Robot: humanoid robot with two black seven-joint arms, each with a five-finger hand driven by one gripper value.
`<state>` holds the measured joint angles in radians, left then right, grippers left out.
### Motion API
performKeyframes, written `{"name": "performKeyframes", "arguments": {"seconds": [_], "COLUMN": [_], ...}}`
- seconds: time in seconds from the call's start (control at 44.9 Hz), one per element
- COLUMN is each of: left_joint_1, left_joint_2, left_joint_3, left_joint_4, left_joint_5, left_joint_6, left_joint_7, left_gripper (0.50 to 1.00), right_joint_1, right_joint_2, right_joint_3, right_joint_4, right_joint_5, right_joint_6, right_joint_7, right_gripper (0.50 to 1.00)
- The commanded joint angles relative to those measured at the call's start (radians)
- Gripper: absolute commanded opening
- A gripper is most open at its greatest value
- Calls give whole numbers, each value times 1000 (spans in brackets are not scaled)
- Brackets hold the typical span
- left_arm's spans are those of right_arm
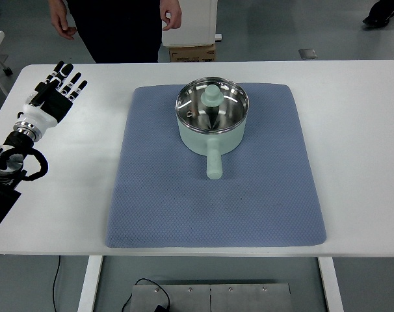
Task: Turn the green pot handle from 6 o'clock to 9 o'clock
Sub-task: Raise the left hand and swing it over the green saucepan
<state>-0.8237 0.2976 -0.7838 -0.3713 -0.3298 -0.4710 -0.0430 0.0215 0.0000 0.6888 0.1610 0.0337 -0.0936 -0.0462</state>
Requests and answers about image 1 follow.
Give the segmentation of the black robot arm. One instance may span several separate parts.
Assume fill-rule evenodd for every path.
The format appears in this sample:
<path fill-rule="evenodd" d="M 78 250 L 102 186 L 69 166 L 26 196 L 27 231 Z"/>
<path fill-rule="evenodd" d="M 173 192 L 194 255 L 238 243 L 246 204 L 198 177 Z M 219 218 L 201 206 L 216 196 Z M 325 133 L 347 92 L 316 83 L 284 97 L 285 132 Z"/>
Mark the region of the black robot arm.
<path fill-rule="evenodd" d="M 47 159 L 34 148 L 34 143 L 64 119 L 86 87 L 86 80 L 78 83 L 79 72 L 67 81 L 72 71 L 73 64 L 60 61 L 38 83 L 18 113 L 13 131 L 0 145 L 0 224 L 21 196 L 16 190 L 18 184 L 47 174 Z"/>

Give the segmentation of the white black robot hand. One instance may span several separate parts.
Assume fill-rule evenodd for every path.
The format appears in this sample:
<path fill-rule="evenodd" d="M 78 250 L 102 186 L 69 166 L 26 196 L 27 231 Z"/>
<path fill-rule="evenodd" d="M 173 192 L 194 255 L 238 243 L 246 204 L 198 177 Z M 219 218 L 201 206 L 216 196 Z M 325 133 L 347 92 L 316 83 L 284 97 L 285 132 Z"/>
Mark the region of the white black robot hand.
<path fill-rule="evenodd" d="M 87 85 L 86 80 L 82 81 L 69 96 L 66 96 L 81 77 L 81 73 L 77 72 L 62 88 L 62 93 L 58 92 L 72 70 L 73 64 L 64 65 L 64 61 L 55 66 L 44 83 L 36 86 L 36 94 L 31 95 L 24 104 L 14 124 L 14 131 L 27 135 L 32 141 L 39 141 L 49 128 L 55 127 L 63 120 L 71 109 L 73 100 Z"/>

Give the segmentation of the person's left hand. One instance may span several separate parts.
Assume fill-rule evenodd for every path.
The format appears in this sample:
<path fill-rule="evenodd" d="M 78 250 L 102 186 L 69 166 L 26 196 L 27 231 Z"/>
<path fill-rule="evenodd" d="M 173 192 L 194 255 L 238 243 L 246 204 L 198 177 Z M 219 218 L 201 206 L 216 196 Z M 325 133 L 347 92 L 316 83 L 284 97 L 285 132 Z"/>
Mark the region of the person's left hand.
<path fill-rule="evenodd" d="M 182 11 L 178 0 L 160 0 L 160 17 L 164 23 L 163 31 L 179 29 Z"/>

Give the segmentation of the person's right hand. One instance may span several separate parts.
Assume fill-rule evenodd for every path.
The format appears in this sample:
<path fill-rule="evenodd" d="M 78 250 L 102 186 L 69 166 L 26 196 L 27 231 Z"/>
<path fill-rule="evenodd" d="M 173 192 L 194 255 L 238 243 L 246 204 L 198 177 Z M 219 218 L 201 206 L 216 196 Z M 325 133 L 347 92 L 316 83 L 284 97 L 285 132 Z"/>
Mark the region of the person's right hand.
<path fill-rule="evenodd" d="M 73 40 L 77 33 L 76 27 L 70 27 L 68 24 L 68 9 L 62 0 L 48 0 L 51 24 L 59 36 Z"/>

